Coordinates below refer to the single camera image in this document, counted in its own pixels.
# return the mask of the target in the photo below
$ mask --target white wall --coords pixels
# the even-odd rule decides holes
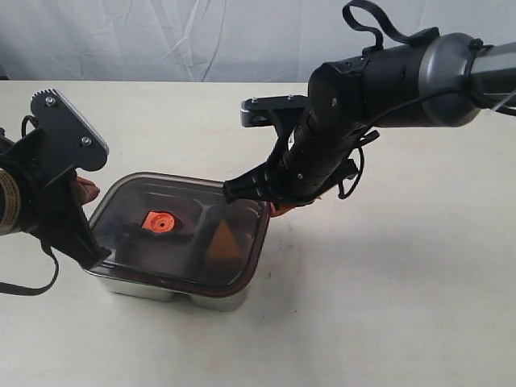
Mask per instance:
[[[323,61],[372,43],[342,20],[346,2],[0,0],[0,65],[30,80],[306,81]],[[407,35],[437,26],[491,44],[516,40],[510,0],[377,4]]]

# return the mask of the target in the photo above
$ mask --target screw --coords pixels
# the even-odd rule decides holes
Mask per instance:
[[[89,147],[91,145],[91,138],[90,137],[81,138],[81,144],[85,147]]]
[[[56,99],[54,97],[46,97],[45,98],[46,106],[53,106],[55,103],[56,103]]]

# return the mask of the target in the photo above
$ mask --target food container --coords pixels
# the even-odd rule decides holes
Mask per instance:
[[[263,202],[226,204],[222,183],[159,173],[116,182],[90,219],[110,256],[88,271],[114,292],[238,308],[256,270],[270,218]]]

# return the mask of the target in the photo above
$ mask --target plastic lid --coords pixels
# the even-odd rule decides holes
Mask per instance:
[[[112,253],[90,272],[186,293],[227,296],[255,272],[270,207],[226,204],[222,184],[157,173],[118,181],[91,219]]]

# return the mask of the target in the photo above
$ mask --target white table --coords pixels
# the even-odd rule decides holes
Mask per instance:
[[[262,162],[272,128],[239,103],[304,85],[0,82],[12,139],[33,92],[63,91],[110,145],[94,179],[224,180]],[[56,286],[0,295],[2,386],[507,386],[516,378],[516,122],[391,129],[358,190],[271,222],[246,303],[230,314],[108,293],[59,256]],[[86,206],[87,214],[98,201]],[[0,281],[42,285],[51,261],[3,237]]]

